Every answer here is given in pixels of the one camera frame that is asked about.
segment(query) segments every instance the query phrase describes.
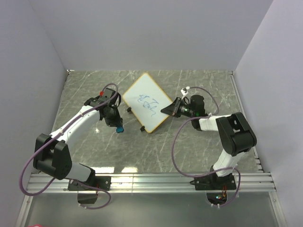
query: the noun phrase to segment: scribble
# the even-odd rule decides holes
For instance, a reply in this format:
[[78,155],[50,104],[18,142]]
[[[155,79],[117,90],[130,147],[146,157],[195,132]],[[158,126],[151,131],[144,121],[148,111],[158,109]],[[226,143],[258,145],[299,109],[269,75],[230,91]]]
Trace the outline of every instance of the scribble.
[[138,99],[138,103],[143,103],[143,107],[151,110],[153,112],[153,114],[151,115],[151,117],[153,117],[156,112],[154,111],[155,108],[158,107],[157,104],[159,104],[157,102],[157,100],[155,100],[154,98],[151,98],[148,95],[139,95],[139,99]]

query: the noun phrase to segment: purple cable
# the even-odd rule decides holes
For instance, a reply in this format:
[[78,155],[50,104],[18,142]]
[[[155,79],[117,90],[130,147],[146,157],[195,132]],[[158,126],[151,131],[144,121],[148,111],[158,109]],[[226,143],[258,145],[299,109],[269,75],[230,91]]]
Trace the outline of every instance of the purple cable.
[[[95,106],[95,107],[92,107],[92,108],[88,109],[87,111],[84,111],[84,112],[82,113],[82,115],[78,115],[77,117],[75,117],[69,124],[67,124],[67,125],[62,129],[62,132],[58,133],[58,135],[56,135],[55,137],[53,137],[50,141],[48,141],[48,142],[45,143],[41,148],[39,148],[39,149],[30,157],[30,159],[25,163],[25,165],[24,165],[24,167],[23,167],[23,169],[22,169],[22,171],[21,171],[20,177],[19,177],[19,188],[20,188],[20,190],[21,190],[25,195],[27,195],[27,196],[39,195],[39,194],[41,194],[42,192],[44,192],[44,191],[48,188],[48,186],[55,180],[55,178],[53,178],[52,180],[50,180],[50,182],[47,183],[47,185],[46,185],[42,190],[40,190],[39,192],[28,193],[28,192],[24,189],[24,187],[23,187],[22,180],[23,180],[24,172],[25,172],[26,168],[28,167],[29,163],[30,163],[30,162],[31,162],[31,161],[32,161],[32,160],[33,160],[33,159],[34,159],[34,158],[35,158],[43,149],[45,149],[48,145],[50,145],[54,140],[56,140],[56,139],[58,139],[60,136],[62,136],[63,133],[64,133],[66,130],[68,130],[68,128],[71,127],[72,124],[74,124],[79,118],[81,118],[83,115],[86,115],[87,113],[89,113],[89,112],[91,112],[91,111],[93,111],[93,110],[95,110],[95,109],[97,109],[97,108],[99,108],[99,107],[101,107],[101,106],[104,106],[105,104],[107,104],[108,102],[110,102],[110,101],[117,95],[117,93],[118,93],[118,86],[117,86],[116,84],[114,84],[114,83],[109,83],[109,84],[105,85],[105,87],[102,89],[102,91],[104,91],[105,88],[107,88],[107,87],[110,86],[110,85],[114,85],[114,86],[116,87],[116,92],[115,92],[115,94],[114,94],[110,99],[108,99],[106,102],[103,102],[103,103],[101,103],[101,104],[99,104],[99,105],[97,105],[97,106]],[[79,184],[81,184],[82,186],[85,186],[85,187],[87,187],[87,188],[91,188],[91,189],[95,189],[95,190],[98,190],[98,191],[105,192],[105,193],[108,194],[108,196],[109,196],[108,201],[107,201],[103,206],[100,206],[100,207],[97,207],[97,208],[91,208],[91,210],[99,209],[99,208],[105,207],[106,205],[109,204],[109,202],[110,202],[110,200],[111,200],[111,196],[110,196],[110,194],[109,194],[107,191],[102,190],[102,189],[100,189],[100,188],[95,188],[95,187],[87,186],[87,185],[85,185],[85,184],[83,184],[83,183],[81,183],[81,182],[79,182]]]
[[[217,104],[217,102],[216,102],[214,96],[213,96],[209,91],[207,91],[206,89],[204,89],[204,88],[202,88],[202,87],[190,87],[190,88],[198,88],[198,89],[204,90],[206,93],[208,93],[209,96],[210,96],[210,97],[212,98],[212,100],[214,101],[216,107],[217,107],[215,113],[212,114],[212,115],[217,115],[217,114],[219,113],[219,105]],[[235,194],[232,196],[232,198],[231,198],[230,200],[228,200],[225,204],[223,204],[223,205],[220,206],[220,207],[223,207],[223,206],[226,206],[227,204],[229,204],[230,202],[232,202],[232,201],[236,198],[236,196],[237,196],[237,194],[238,194],[238,192],[239,192],[239,189],[240,189],[240,182],[241,182],[241,174],[240,174],[240,171],[239,171],[237,168],[226,167],[226,168],[217,169],[217,170],[214,170],[214,171],[211,171],[211,172],[209,172],[209,173],[202,174],[202,175],[190,175],[190,174],[186,174],[186,173],[182,172],[182,171],[178,168],[178,166],[177,166],[177,164],[176,164],[176,161],[175,161],[175,157],[174,157],[175,143],[176,143],[176,140],[177,140],[177,136],[179,135],[179,133],[180,133],[180,131],[182,130],[182,128],[183,128],[188,122],[190,122],[190,121],[192,121],[192,120],[196,120],[196,119],[207,119],[207,118],[210,118],[210,117],[211,117],[211,115],[210,115],[210,116],[206,116],[206,117],[193,117],[193,118],[187,119],[187,120],[180,126],[180,128],[178,129],[178,131],[177,131],[177,133],[176,133],[176,135],[175,135],[175,137],[174,137],[174,139],[173,139],[173,142],[172,142],[172,146],[171,146],[171,160],[172,160],[172,163],[173,163],[175,169],[176,169],[180,174],[182,174],[183,176],[193,177],[193,178],[195,178],[195,177],[205,177],[205,176],[207,176],[207,175],[214,174],[214,173],[217,173],[217,172],[222,171],[222,170],[228,170],[228,169],[234,169],[234,170],[236,170],[236,171],[238,172],[238,174],[239,174],[239,180],[238,180],[238,186],[237,186],[236,192],[235,192]]]

